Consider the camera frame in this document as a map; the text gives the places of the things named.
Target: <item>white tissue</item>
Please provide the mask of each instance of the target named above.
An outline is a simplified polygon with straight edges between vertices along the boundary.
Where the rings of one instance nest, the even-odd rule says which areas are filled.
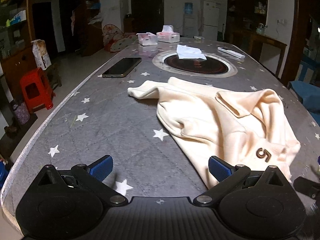
[[[201,50],[198,48],[192,48],[185,45],[177,45],[177,54],[179,59],[183,58],[201,58],[206,60],[204,54],[202,54]]]
[[[163,25],[162,32],[163,33],[173,33],[173,26],[172,25]]]

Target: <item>tissue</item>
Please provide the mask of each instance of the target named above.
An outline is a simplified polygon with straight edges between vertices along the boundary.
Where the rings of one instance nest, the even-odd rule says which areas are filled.
[[[207,60],[204,54],[202,54],[202,51],[198,48],[192,48],[185,45],[177,45],[177,54],[179,59],[196,59],[201,58],[204,60]]]

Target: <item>tiled floor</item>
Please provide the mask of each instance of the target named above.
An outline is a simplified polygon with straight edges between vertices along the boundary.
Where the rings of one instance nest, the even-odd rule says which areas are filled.
[[[107,62],[115,54],[110,54],[100,50],[90,57],[81,57],[77,54],[66,55],[55,60],[59,63],[59,75],[61,77],[62,87],[57,87],[54,92],[56,97],[53,98],[53,108],[50,110],[41,109],[36,112],[38,119],[31,126],[23,139],[20,141],[15,151],[11,155],[14,162],[25,145],[28,143],[34,132],[39,128],[43,121],[49,116],[54,108],[87,76],[94,70]],[[1,240],[20,240],[22,236],[15,231],[2,216],[0,216],[0,239]]]

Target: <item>white refrigerator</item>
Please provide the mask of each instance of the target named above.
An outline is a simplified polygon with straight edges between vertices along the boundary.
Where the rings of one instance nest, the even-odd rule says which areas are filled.
[[[206,40],[217,40],[220,5],[215,1],[201,1],[199,35]]]

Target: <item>wooden door frame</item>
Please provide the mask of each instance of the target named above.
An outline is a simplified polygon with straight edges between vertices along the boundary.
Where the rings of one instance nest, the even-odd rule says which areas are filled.
[[[320,23],[319,4],[320,0],[295,0],[290,47],[280,79],[285,86],[296,78],[310,15]]]

